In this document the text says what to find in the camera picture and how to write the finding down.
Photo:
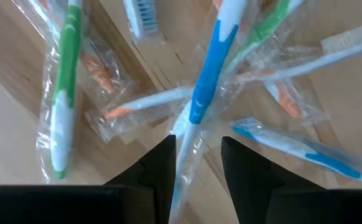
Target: toothbrush head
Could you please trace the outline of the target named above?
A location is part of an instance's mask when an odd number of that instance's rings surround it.
[[[158,31],[154,0],[124,0],[124,7],[137,40]]]

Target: green toothbrush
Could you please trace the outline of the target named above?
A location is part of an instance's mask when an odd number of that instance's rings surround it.
[[[65,178],[75,129],[76,66],[81,42],[83,0],[69,0],[60,38],[58,77],[51,114],[51,163],[55,176]]]
[[[264,43],[285,19],[305,0],[279,0],[276,8],[250,32],[246,42],[239,47],[236,55],[231,58],[225,68],[225,74],[232,73],[240,61]]]

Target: black object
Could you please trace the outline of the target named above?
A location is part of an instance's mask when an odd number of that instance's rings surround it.
[[[240,224],[362,223],[362,190],[326,190],[229,137],[221,156]]]
[[[2,186],[0,223],[169,222],[175,136],[104,186]]]

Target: wooden table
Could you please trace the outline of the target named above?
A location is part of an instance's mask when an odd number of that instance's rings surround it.
[[[362,25],[362,2],[318,0],[309,20],[294,32],[300,44]],[[91,23],[114,49],[133,79],[146,93],[170,89],[189,81],[197,42],[205,40],[205,18],[212,16],[210,0],[157,0],[159,25],[165,37],[134,45],[121,1],[93,1]],[[44,40],[11,1],[0,1],[0,184],[42,183],[35,159],[35,137],[42,92]],[[303,133],[329,145],[362,156],[362,55],[296,79],[329,120],[307,126]],[[228,121],[254,116],[265,123],[290,128],[295,125],[265,90],[257,88],[239,96],[216,124],[205,159],[192,185],[184,223],[237,223],[223,177],[221,136],[232,136],[272,161],[328,188],[362,188],[362,184],[281,154],[236,136]],[[167,134],[173,118],[122,135],[108,145],[101,142],[85,118],[79,124],[79,143],[69,173],[71,184],[102,184],[136,162]]]

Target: blue toothbrush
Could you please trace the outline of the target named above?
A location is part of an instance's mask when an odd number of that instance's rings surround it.
[[[246,118],[235,122],[233,130],[236,133],[263,145],[300,159],[313,162],[341,175],[362,182],[362,173],[349,166],[347,164],[347,159],[342,161],[341,159],[335,159],[324,154],[324,152],[327,154],[336,154],[336,151],[333,148],[325,144],[305,138],[298,138],[290,134],[281,133],[274,129],[264,127],[254,118]],[[346,157],[340,152],[337,154],[339,154],[337,157]]]
[[[247,0],[224,0],[218,12],[205,64],[193,92],[187,130],[182,141],[181,150],[177,156],[177,180],[173,195],[172,214],[182,206],[183,193],[192,181],[198,167],[198,164],[194,162],[190,164],[188,174],[181,174],[182,168],[190,154],[189,150],[192,141],[198,133],[198,127],[213,100],[218,77],[238,31],[246,5]]]

